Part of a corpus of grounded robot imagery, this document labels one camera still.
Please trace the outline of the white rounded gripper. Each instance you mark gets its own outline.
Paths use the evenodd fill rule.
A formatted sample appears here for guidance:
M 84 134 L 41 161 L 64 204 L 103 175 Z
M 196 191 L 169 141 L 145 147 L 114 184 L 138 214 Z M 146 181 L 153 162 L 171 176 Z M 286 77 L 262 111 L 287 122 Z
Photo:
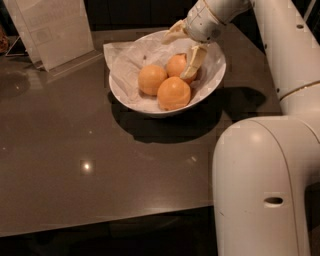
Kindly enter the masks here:
M 162 43 L 168 45 L 188 36 L 194 41 L 209 43 L 218 36 L 218 30 L 226 24 L 229 14 L 228 0 L 198 0 L 189 10 L 185 21 L 177 21 L 165 32 Z M 189 79 L 197 73 L 207 50 L 206 44 L 197 44 L 187 51 L 186 66 L 180 75 L 182 79 Z

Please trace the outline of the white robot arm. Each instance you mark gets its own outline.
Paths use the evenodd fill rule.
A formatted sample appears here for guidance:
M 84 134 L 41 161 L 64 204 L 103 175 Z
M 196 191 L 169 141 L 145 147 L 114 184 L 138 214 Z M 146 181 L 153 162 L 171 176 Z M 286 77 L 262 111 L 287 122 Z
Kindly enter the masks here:
M 281 115 L 245 119 L 213 156 L 218 256 L 311 256 L 305 190 L 320 172 L 320 46 L 291 0 L 197 0 L 163 41 L 196 46 L 182 75 L 202 64 L 221 27 L 252 9 Z

